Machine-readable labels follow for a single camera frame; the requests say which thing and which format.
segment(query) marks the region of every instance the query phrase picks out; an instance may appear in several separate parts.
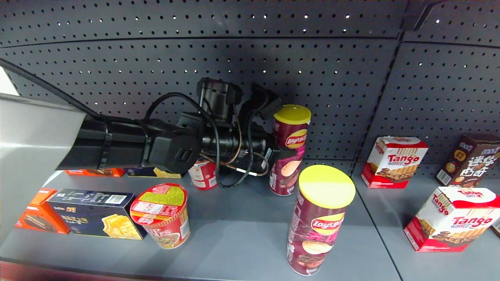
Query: yellow lid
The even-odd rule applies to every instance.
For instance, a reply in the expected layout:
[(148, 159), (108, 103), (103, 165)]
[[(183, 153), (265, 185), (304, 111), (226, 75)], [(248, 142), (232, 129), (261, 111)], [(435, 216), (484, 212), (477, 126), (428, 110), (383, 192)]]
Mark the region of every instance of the yellow lid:
[(274, 114), (274, 118), (285, 124), (301, 125), (311, 121), (311, 111), (301, 105), (285, 104)]
[(344, 172), (327, 165), (312, 165), (298, 176), (298, 188), (311, 203), (327, 209), (351, 204), (356, 187)]

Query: red and white box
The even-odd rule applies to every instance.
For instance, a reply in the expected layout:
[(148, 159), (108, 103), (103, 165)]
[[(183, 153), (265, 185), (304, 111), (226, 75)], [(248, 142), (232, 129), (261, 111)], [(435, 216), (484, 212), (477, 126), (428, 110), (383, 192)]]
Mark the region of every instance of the red and white box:
[(187, 172), (191, 176), (191, 184), (199, 190), (211, 190), (217, 185), (216, 165), (213, 162), (197, 160)]
[(404, 189), (429, 147), (416, 137), (380, 136), (361, 178), (371, 189)]
[(438, 187), (404, 234), (417, 252), (462, 252), (500, 217), (500, 196), (484, 187)]

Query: instant noodle cup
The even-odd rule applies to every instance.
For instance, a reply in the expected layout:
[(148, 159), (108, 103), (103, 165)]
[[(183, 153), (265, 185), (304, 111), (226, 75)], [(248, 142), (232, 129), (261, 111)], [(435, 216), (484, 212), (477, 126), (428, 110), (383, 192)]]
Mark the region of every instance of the instant noodle cup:
[(176, 183), (155, 185), (141, 193), (130, 207), (130, 217), (163, 249), (182, 245), (190, 234), (188, 193)]
[(199, 190), (211, 190), (217, 185), (216, 165), (213, 162), (199, 159), (187, 172), (191, 177), (191, 184)]
[(298, 274), (318, 272), (334, 246), (346, 208), (356, 195), (353, 181), (327, 165), (312, 165), (298, 177), (286, 257)]
[(291, 195), (306, 150), (307, 128), (311, 122), (311, 111), (304, 106), (286, 104), (274, 114), (272, 134), (279, 147), (297, 150), (296, 155), (277, 159), (269, 173), (269, 186), (280, 196)]

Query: white wall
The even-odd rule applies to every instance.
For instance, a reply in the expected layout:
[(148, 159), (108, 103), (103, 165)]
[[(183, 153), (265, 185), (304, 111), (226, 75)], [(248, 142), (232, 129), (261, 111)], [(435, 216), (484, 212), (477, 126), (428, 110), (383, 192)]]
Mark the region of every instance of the white wall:
[(0, 93), (19, 96), (4, 69), (0, 67)]

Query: store shelf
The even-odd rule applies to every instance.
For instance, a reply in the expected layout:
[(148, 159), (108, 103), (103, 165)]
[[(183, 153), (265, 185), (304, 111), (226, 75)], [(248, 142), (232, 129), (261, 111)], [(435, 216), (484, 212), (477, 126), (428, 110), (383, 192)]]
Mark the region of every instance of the store shelf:
[[(286, 260), (286, 239), (295, 196), (271, 193), (267, 178), (248, 178), (231, 190), (199, 191), (189, 177), (191, 237), (181, 247), (160, 249), (143, 241), (58, 235), (13, 229), (0, 248), (7, 262), (121, 277), (212, 280), (400, 280), (360, 198), (349, 206), (335, 247), (313, 277), (294, 273)], [(158, 178), (69, 177), (47, 188), (142, 192)], [(5, 201), (4, 210), (14, 201)]]
[[(418, 253), (403, 228), (439, 186), (430, 177), (414, 177), (405, 189), (368, 189), (354, 173), (354, 183), (363, 199), (396, 269), (405, 281), (498, 280), (500, 239), (488, 229), (464, 252)], [(484, 179), (481, 187), (500, 194), (500, 179)]]

